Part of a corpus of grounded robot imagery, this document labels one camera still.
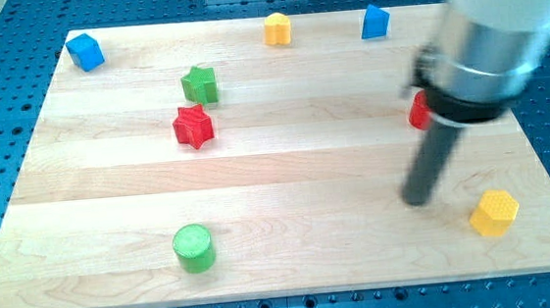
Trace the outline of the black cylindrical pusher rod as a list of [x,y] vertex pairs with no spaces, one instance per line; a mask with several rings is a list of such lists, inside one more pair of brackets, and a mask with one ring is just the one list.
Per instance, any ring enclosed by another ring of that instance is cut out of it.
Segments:
[[429,201],[461,131],[439,122],[431,124],[402,185],[401,198],[406,204],[419,207]]

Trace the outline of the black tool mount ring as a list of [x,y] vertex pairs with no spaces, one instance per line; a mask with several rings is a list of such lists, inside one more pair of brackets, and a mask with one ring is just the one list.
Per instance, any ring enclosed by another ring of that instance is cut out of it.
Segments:
[[516,102],[517,96],[497,102],[477,103],[448,95],[434,84],[432,73],[436,62],[436,53],[431,45],[427,45],[419,51],[413,69],[414,79],[410,85],[425,91],[427,107],[439,117],[461,124],[489,122],[500,117]]

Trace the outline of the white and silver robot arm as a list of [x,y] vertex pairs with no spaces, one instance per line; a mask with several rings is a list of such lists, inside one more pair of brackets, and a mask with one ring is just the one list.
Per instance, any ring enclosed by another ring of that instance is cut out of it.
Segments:
[[415,59],[430,125],[401,197],[429,200],[462,128],[494,120],[521,96],[550,37],[550,0],[446,0]]

